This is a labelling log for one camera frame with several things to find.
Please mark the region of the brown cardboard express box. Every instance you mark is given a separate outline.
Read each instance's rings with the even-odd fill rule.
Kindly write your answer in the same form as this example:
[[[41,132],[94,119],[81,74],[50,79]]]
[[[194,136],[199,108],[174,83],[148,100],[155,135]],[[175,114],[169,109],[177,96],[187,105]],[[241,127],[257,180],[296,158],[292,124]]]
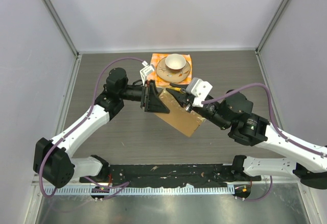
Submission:
[[[191,137],[206,121],[194,111],[187,112],[166,89],[160,93],[159,99],[170,110],[170,113],[155,113],[155,115],[187,137]]]

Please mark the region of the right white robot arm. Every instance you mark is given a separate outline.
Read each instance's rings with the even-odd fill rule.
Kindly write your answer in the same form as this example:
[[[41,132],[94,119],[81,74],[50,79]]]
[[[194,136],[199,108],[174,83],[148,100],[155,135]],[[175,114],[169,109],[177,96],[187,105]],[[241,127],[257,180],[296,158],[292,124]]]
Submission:
[[[253,113],[251,102],[242,90],[262,87],[267,95],[270,119]],[[271,93],[261,83],[253,83],[225,95],[213,98],[209,95],[212,86],[195,79],[187,88],[167,89],[186,111],[194,111],[244,146],[255,146],[282,155],[281,159],[236,156],[231,167],[231,176],[238,181],[247,176],[270,175],[290,177],[311,188],[326,189],[326,147],[319,146],[280,129],[273,116]]]

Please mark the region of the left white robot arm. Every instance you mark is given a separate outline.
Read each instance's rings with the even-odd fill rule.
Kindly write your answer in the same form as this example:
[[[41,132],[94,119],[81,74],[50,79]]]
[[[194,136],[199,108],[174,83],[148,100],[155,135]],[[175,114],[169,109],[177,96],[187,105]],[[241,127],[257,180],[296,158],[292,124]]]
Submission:
[[[155,81],[146,81],[155,70],[153,65],[141,71],[141,85],[129,85],[126,71],[114,68],[104,84],[104,90],[90,108],[76,122],[60,134],[47,140],[41,138],[35,147],[33,169],[39,174],[39,182],[51,183],[55,188],[64,187],[70,180],[90,177],[102,183],[109,177],[109,164],[97,155],[74,158],[82,143],[97,129],[111,121],[124,107],[124,101],[140,102],[145,112],[165,113],[170,110],[159,99]]]

